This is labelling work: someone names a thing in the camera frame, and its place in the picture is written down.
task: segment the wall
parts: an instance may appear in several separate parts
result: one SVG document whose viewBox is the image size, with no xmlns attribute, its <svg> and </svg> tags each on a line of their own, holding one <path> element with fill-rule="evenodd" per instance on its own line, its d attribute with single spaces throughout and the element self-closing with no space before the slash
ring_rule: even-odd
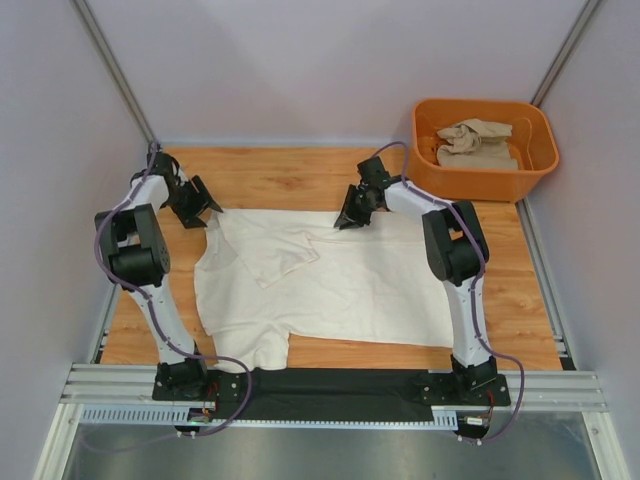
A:
<svg viewBox="0 0 640 480">
<path fill-rule="evenodd" d="M 544 102 L 561 151 L 531 195 L 570 347 L 640 478 L 640 3 L 608 0 Z"/>
<path fill-rule="evenodd" d="M 90 4 L 161 140 L 371 145 L 424 97 L 529 101 L 584 0 Z"/>
<path fill-rule="evenodd" d="M 93 215 L 145 145 L 64 0 L 0 3 L 0 465 L 28 479 L 106 283 Z"/>
</svg>

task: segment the cable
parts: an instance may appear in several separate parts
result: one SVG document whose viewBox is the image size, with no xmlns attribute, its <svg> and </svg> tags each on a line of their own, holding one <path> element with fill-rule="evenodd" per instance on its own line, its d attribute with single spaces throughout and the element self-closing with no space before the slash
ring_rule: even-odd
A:
<svg viewBox="0 0 640 480">
<path fill-rule="evenodd" d="M 156 159 L 156 154 L 158 152 L 159 149 L 159 145 L 157 142 L 153 141 L 151 142 L 151 144 L 149 145 L 149 153 L 151 154 L 151 157 L 149 159 L 147 168 L 145 169 L 141 180 L 136 184 L 136 186 L 131 190 L 131 192 L 129 193 L 129 195 L 122 201 L 120 202 L 118 205 L 116 205 L 115 208 L 113 208 L 113 210 L 111 210 L 107 216 L 102 220 L 102 222 L 100 222 L 100 225 L 98 226 L 98 229 L 96 231 L 96 237 L 95 240 L 93 242 L 93 253 L 94 256 L 96 258 L 96 260 L 98 261 L 98 265 L 100 266 L 100 269 L 105 273 L 105 275 L 115 284 L 122 286 L 123 288 L 126 288 L 128 290 L 133 290 L 137 293 L 139 293 L 147 302 L 147 307 L 149 308 L 149 316 L 151 318 L 151 323 L 153 324 L 153 328 L 154 330 L 157 332 L 158 336 L 160 337 L 160 339 L 174 352 L 182 355 L 183 357 L 186 358 L 193 358 L 196 360 L 214 360 L 216 362 L 220 362 L 220 361 L 225 361 L 225 362 L 231 362 L 231 363 L 235 363 L 236 365 L 239 365 L 247 374 L 247 392 L 244 395 L 244 398 L 242 400 L 242 402 L 240 403 L 240 405 L 238 406 L 238 408 L 236 409 L 235 412 L 233 412 L 233 414 L 229 415 L 229 418 L 227 418 L 224 422 L 222 422 L 220 425 L 210 428 L 208 430 L 205 430 L 203 432 L 198 432 L 196 433 L 194 436 L 196 437 L 207 437 L 209 435 L 213 435 L 214 433 L 218 433 L 221 430 L 224 430 L 225 428 L 227 428 L 239 415 L 240 413 L 242 413 L 242 411 L 244 410 L 244 408 L 246 407 L 247 403 L 249 402 L 249 398 L 251 397 L 251 391 L 253 388 L 253 379 L 251 376 L 251 370 L 249 370 L 249 368 L 240 360 L 237 360 L 235 358 L 231 358 L 231 357 L 226 357 L 223 355 L 196 355 L 193 353 L 189 353 L 189 352 L 185 352 L 184 350 L 182 350 L 181 348 L 175 346 L 173 343 L 171 343 L 171 340 L 165 335 L 165 333 L 162 331 L 162 328 L 160 327 L 160 324 L 158 323 L 158 318 L 156 316 L 156 312 L 155 309 L 153 308 L 153 303 L 152 303 L 152 297 L 151 295 L 149 295 L 149 293 L 147 293 L 146 291 L 144 291 L 142 288 L 138 287 L 137 285 L 133 285 L 132 283 L 127 282 L 126 280 L 123 280 L 122 278 L 118 277 L 117 275 L 115 275 L 113 272 L 111 272 L 111 270 L 109 270 L 106 265 L 103 263 L 102 261 L 102 255 L 100 253 L 100 239 L 102 238 L 102 234 L 104 233 L 104 230 L 106 228 L 106 226 L 113 220 L 113 217 L 115 217 L 119 212 L 121 212 L 122 210 L 124 210 L 127 206 L 129 206 L 133 200 L 135 199 L 136 195 L 138 194 L 138 192 L 140 191 L 140 189 L 142 188 L 142 186 L 144 185 L 144 183 L 147 181 L 147 178 L 149 177 L 149 174 L 151 173 L 151 169 L 153 168 L 153 164 L 155 163 L 155 159 Z M 121 453 L 121 452 L 128 452 L 131 450 L 135 450 L 137 448 L 141 448 L 147 445 L 151 445 L 163 440 L 167 440 L 169 438 L 175 438 L 175 434 L 171 434 L 171 435 L 164 435 L 162 437 L 157 437 L 155 439 L 149 440 L 147 442 L 143 442 L 140 443 L 138 445 L 133 445 L 131 447 L 123 447 L 123 448 L 119 448 L 119 449 L 114 449 L 114 450 L 103 450 L 103 449 L 99 449 L 96 447 L 93 447 L 89 444 L 86 443 L 86 441 L 84 440 L 84 438 L 81 437 L 81 443 L 82 445 L 87 448 L 88 450 L 94 452 L 94 453 Z"/>
<path fill-rule="evenodd" d="M 402 141 L 390 142 L 387 145 L 385 145 L 385 146 L 379 148 L 378 150 L 376 150 L 376 152 L 373 155 L 371 155 L 370 158 L 376 157 L 380 153 L 385 151 L 386 149 L 388 149 L 390 147 L 394 147 L 394 146 L 400 146 L 400 147 L 402 147 L 404 149 L 404 163 L 402 165 L 402 174 L 401 174 L 402 184 L 407 188 L 407 190 L 409 190 L 411 193 L 419 196 L 420 198 L 423 198 L 423 199 L 425 199 L 425 200 L 427 200 L 429 202 L 432 202 L 435 205 L 439 205 L 439 206 L 447 208 L 451 212 L 451 214 L 454 216 L 454 218 L 456 219 L 456 221 L 458 222 L 460 227 L 462 228 L 462 231 L 464 232 L 464 234 L 469 239 L 469 241 L 471 243 L 471 246 L 473 247 L 474 252 L 478 256 L 478 260 L 480 261 L 480 270 L 478 271 L 478 273 L 476 274 L 475 278 L 471 282 L 471 289 L 470 289 L 470 292 L 471 292 L 471 319 L 473 321 L 473 329 L 475 331 L 476 338 L 478 339 L 478 342 L 480 342 L 480 345 L 482 346 L 482 348 L 484 348 L 490 355 L 493 355 L 494 357 L 498 357 L 498 358 L 503 358 L 505 360 L 509 360 L 509 361 L 515 363 L 518 366 L 518 369 L 520 370 L 520 390 L 518 392 L 518 399 L 516 400 L 516 404 L 515 404 L 515 406 L 513 408 L 513 413 L 511 415 L 511 417 L 509 418 L 509 421 L 505 424 L 505 426 L 498 433 L 496 433 L 495 435 L 492 435 L 492 436 L 490 436 L 488 438 L 483 439 L 482 442 L 486 443 L 486 442 L 491 442 L 491 441 L 498 440 L 499 438 L 503 437 L 505 435 L 505 433 L 507 433 L 507 431 L 511 428 L 514 420 L 518 416 L 518 412 L 520 411 L 520 407 L 522 406 L 522 399 L 524 397 L 524 381 L 525 381 L 524 365 L 522 364 L 522 362 L 520 360 L 518 360 L 514 356 L 507 355 L 505 353 L 496 352 L 482 338 L 482 334 L 480 333 L 480 326 L 478 324 L 478 307 L 477 307 L 477 304 L 476 304 L 476 284 L 482 278 L 482 276 L 485 274 L 487 263 L 484 260 L 484 255 L 482 254 L 482 250 L 480 249 L 480 245 L 478 245 L 478 242 L 476 242 L 475 238 L 473 238 L 473 235 L 471 235 L 471 231 L 469 230 L 469 227 L 467 227 L 466 223 L 464 223 L 464 221 L 462 220 L 462 217 L 460 216 L 458 211 L 453 207 L 451 202 L 447 202 L 446 200 L 443 200 L 441 198 L 435 197 L 433 195 L 429 195 L 427 192 L 409 185 L 409 183 L 407 181 L 407 169 L 409 168 L 409 147 L 407 146 L 407 144 L 405 142 L 402 142 Z"/>
</svg>

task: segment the orange bin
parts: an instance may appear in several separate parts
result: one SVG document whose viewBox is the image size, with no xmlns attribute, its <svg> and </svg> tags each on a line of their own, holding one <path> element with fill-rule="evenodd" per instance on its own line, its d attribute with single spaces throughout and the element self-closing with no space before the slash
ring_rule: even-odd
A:
<svg viewBox="0 0 640 480">
<path fill-rule="evenodd" d="M 436 152 L 446 143 L 437 131 L 469 118 L 508 123 L 507 139 L 518 170 L 445 168 Z M 547 117 L 527 103 L 432 98 L 413 110 L 413 145 L 408 177 L 429 193 L 449 199 L 522 200 L 558 165 L 558 149 Z"/>
</svg>

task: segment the folded cloth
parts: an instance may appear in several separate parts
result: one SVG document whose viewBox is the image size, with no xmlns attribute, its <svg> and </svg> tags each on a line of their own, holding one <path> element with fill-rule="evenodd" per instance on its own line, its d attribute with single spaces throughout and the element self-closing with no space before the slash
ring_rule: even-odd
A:
<svg viewBox="0 0 640 480">
<path fill-rule="evenodd" d="M 449 306 L 421 226 L 374 213 L 367 228 L 336 230 L 336 217 L 226 210 L 209 222 L 195 291 L 218 354 L 251 369 L 285 368 L 291 333 L 451 347 Z"/>
<path fill-rule="evenodd" d="M 438 136 L 451 145 L 438 148 L 438 163 L 443 167 L 517 170 L 518 161 L 511 158 L 506 142 L 511 130 L 506 123 L 477 118 L 443 128 Z"/>
</svg>

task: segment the purple cable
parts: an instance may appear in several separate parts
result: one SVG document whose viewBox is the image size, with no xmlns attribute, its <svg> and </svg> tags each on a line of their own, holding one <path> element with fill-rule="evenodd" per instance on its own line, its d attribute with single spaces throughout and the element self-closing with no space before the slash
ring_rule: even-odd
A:
<svg viewBox="0 0 640 480">
<path fill-rule="evenodd" d="M 381 147 L 378 150 L 376 150 L 376 152 L 373 155 L 371 155 L 371 157 L 376 157 L 387 148 L 393 147 L 393 146 L 400 146 L 404 149 L 404 163 L 402 165 L 402 174 L 401 174 L 402 184 L 407 188 L 407 190 L 419 196 L 420 198 L 423 198 L 441 207 L 446 207 L 452 213 L 452 215 L 454 216 L 454 218 L 462 228 L 462 231 L 469 239 L 474 252 L 478 256 L 478 260 L 480 261 L 480 270 L 478 271 L 475 278 L 471 282 L 471 289 L 470 289 L 471 318 L 473 320 L 473 329 L 475 330 L 476 338 L 478 339 L 478 342 L 480 342 L 480 345 L 482 345 L 482 348 L 484 348 L 490 355 L 493 355 L 494 357 L 498 357 L 498 358 L 503 358 L 505 360 L 509 360 L 515 363 L 518 366 L 518 369 L 520 370 L 520 390 L 518 392 L 518 399 L 516 400 L 516 404 L 513 408 L 513 414 L 511 415 L 511 417 L 509 417 L 509 421 L 506 423 L 506 425 L 498 433 L 488 438 L 482 439 L 482 442 L 486 443 L 486 442 L 498 440 L 499 438 L 504 436 L 504 434 L 507 433 L 507 431 L 511 428 L 511 425 L 513 424 L 516 417 L 518 416 L 518 412 L 520 411 L 520 407 L 522 406 L 522 399 L 524 397 L 524 377 L 525 377 L 524 365 L 516 357 L 507 355 L 505 353 L 496 352 L 482 338 L 482 334 L 480 333 L 480 326 L 478 325 L 478 309 L 476 305 L 476 284 L 478 283 L 480 278 L 482 278 L 482 276 L 485 274 L 487 263 L 484 260 L 484 255 L 482 254 L 480 245 L 478 245 L 478 242 L 476 242 L 475 238 L 473 238 L 473 235 L 471 235 L 471 231 L 469 230 L 469 227 L 467 227 L 467 224 L 464 223 L 458 211 L 453 207 L 453 205 L 450 202 L 442 200 L 441 198 L 435 197 L 433 195 L 429 195 L 428 193 L 409 185 L 409 183 L 407 182 L 407 168 L 409 167 L 409 147 L 405 142 L 395 141 L 395 142 L 388 143 L 384 147 Z"/>
<path fill-rule="evenodd" d="M 121 212 L 123 209 L 125 209 L 128 205 L 131 204 L 131 202 L 133 201 L 133 199 L 135 198 L 135 196 L 138 194 L 138 192 L 140 191 L 140 189 L 142 188 L 142 185 L 147 181 L 147 178 L 149 177 L 149 174 L 151 172 L 151 169 L 153 167 L 153 164 L 155 162 L 155 158 L 156 158 L 156 153 L 158 152 L 158 144 L 157 142 L 152 142 L 150 147 L 149 147 L 149 151 L 151 152 L 151 158 L 149 159 L 149 164 L 147 165 L 147 168 L 144 171 L 144 174 L 142 175 L 142 178 L 140 180 L 140 182 L 138 182 L 138 184 L 133 188 L 133 190 L 131 191 L 130 195 L 125 198 L 120 204 L 118 204 L 113 210 L 111 210 L 107 216 L 102 220 L 102 222 L 100 223 L 100 225 L 98 226 L 98 229 L 96 231 L 96 237 L 95 240 L 93 242 L 93 253 L 96 257 L 96 260 L 98 261 L 98 265 L 100 266 L 100 269 L 105 273 L 105 275 L 107 277 L 109 277 L 109 279 L 118 284 L 121 285 L 124 288 L 127 288 L 129 290 L 133 290 L 137 293 L 139 293 L 140 295 L 142 295 L 142 297 L 147 301 L 147 307 L 149 308 L 149 316 L 151 317 L 151 323 L 153 324 L 153 328 L 155 329 L 155 331 L 158 333 L 158 336 L 160 337 L 160 339 L 174 352 L 182 355 L 183 357 L 187 357 L 187 358 L 194 358 L 196 360 L 215 360 L 215 361 L 225 361 L 225 362 L 231 362 L 231 363 L 235 363 L 236 365 L 239 365 L 240 367 L 242 367 L 242 369 L 247 373 L 247 392 L 242 400 L 242 402 L 240 403 L 240 406 L 236 409 L 235 412 L 233 412 L 233 414 L 229 415 L 229 418 L 227 418 L 224 422 L 222 422 L 220 425 L 210 428 L 208 430 L 205 430 L 203 432 L 198 432 L 195 434 L 196 437 L 206 437 L 209 435 L 213 435 L 214 433 L 218 433 L 221 430 L 224 430 L 225 428 L 227 428 L 231 422 L 233 422 L 239 415 L 240 413 L 242 413 L 242 411 L 244 410 L 244 408 L 246 407 L 247 403 L 249 402 L 249 398 L 251 397 L 251 390 L 253 388 L 253 380 L 251 377 L 251 370 L 249 370 L 249 368 L 240 360 L 235 359 L 235 358 L 231 358 L 231 357 L 226 357 L 223 355 L 195 355 L 193 353 L 189 353 L 189 352 L 185 352 L 184 350 L 182 350 L 181 348 L 175 346 L 173 343 L 171 343 L 171 340 L 165 335 L 165 333 L 162 331 L 162 329 L 160 328 L 160 325 L 158 323 L 158 318 L 156 316 L 156 312 L 155 309 L 153 308 L 153 303 L 151 302 L 151 295 L 149 295 L 147 292 L 145 292 L 142 288 L 133 285 L 132 283 L 127 282 L 126 280 L 123 280 L 121 278 L 119 278 L 117 275 L 115 275 L 113 272 L 111 272 L 103 263 L 102 261 L 102 255 L 100 253 L 100 238 L 102 238 L 102 234 L 104 233 L 104 230 L 106 228 L 106 226 L 111 222 L 111 220 L 113 219 L 113 217 L 115 215 L 117 215 L 119 212 Z M 80 438 L 80 442 L 82 443 L 82 445 L 87 448 L 88 450 L 90 450 L 93 453 L 122 453 L 122 452 L 128 452 L 131 450 L 136 450 L 138 448 L 142 448 L 145 447 L 147 445 L 151 445 L 160 441 L 164 441 L 167 440 L 169 438 L 175 438 L 176 435 L 175 434 L 170 434 L 170 435 L 164 435 L 162 437 L 157 437 L 154 438 L 152 440 L 148 440 L 146 442 L 140 443 L 138 445 L 133 445 L 131 447 L 123 447 L 123 448 L 118 448 L 118 449 L 99 449 L 96 447 L 93 447 L 91 445 L 89 445 L 85 439 L 83 437 Z"/>
</svg>

